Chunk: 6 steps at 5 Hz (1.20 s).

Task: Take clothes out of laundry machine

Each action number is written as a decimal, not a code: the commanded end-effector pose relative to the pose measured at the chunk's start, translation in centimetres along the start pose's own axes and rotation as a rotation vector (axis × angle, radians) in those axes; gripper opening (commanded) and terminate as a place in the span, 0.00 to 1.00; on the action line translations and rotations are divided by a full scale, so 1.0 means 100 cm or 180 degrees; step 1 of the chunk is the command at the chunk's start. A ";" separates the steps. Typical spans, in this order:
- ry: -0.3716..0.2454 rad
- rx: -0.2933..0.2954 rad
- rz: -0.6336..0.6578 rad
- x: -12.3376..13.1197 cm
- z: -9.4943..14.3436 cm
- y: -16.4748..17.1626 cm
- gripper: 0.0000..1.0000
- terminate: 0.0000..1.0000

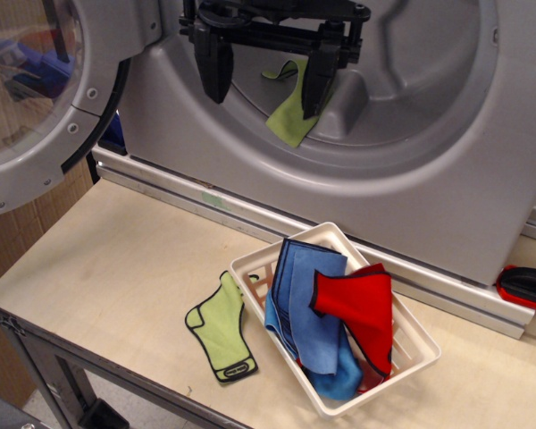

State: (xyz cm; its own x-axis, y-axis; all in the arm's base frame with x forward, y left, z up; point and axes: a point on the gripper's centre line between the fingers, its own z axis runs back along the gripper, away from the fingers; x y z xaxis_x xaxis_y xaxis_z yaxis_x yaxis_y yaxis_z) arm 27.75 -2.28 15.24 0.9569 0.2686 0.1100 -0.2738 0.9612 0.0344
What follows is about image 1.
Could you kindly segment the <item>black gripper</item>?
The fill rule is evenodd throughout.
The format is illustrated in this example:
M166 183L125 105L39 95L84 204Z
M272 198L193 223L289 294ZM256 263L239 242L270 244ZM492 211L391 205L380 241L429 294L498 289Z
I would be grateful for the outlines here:
M358 62L370 18L371 10L355 1L185 1L179 24L216 104L230 89L231 45L308 56L301 95L307 120L322 113L337 69Z

